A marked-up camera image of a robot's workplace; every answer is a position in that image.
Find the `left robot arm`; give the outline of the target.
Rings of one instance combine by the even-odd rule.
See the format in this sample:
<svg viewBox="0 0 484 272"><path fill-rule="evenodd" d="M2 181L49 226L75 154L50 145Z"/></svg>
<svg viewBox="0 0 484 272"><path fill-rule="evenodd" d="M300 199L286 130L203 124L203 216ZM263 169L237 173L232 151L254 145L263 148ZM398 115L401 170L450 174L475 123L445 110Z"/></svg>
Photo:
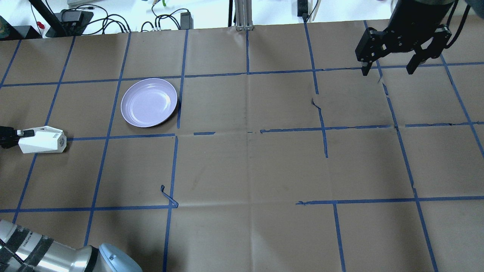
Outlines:
<svg viewBox="0 0 484 272"><path fill-rule="evenodd" d="M67 138L62 130L42 126L25 130L1 127L1 147L19 146L22 153L62 153ZM140 265L119 248L74 249L7 220L0 223L2 272L140 272Z"/></svg>

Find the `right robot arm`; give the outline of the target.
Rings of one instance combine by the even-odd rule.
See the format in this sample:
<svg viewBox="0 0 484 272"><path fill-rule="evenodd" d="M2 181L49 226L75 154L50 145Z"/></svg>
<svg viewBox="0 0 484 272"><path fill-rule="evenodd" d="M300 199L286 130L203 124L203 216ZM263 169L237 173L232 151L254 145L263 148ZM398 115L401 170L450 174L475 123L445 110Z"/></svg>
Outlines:
<svg viewBox="0 0 484 272"><path fill-rule="evenodd" d="M450 48L460 36L470 10L483 18L483 1L467 0L457 32L449 24L458 5L456 0L398 0L387 27L377 31L365 29L355 55L362 63L361 71L368 75L378 59L391 53L413 51L406 66L408 74L428 59L436 59L443 50Z"/></svg>

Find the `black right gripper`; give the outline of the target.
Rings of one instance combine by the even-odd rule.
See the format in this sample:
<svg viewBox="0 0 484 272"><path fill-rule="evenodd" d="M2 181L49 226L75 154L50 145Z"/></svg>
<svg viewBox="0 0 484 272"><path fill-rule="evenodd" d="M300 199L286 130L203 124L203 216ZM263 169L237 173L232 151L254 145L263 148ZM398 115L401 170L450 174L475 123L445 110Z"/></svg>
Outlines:
<svg viewBox="0 0 484 272"><path fill-rule="evenodd" d="M453 7L453 0L398 0L387 28L377 31L368 27L358 42L355 55L363 76L374 62L391 53L415 52L406 66L409 75L429 58L439 57L452 35L449 24L442 21ZM429 40L428 47L422 49Z"/></svg>

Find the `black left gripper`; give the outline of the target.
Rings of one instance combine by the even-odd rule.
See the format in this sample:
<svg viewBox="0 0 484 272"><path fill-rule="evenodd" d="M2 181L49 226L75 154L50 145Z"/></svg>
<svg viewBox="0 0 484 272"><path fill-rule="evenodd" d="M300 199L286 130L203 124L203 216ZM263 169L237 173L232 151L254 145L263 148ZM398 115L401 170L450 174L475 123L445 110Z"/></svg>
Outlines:
<svg viewBox="0 0 484 272"><path fill-rule="evenodd" d="M12 148L19 144L19 137L34 137L35 131L15 130L13 127L0 126L0 146L3 149Z"/></svg>

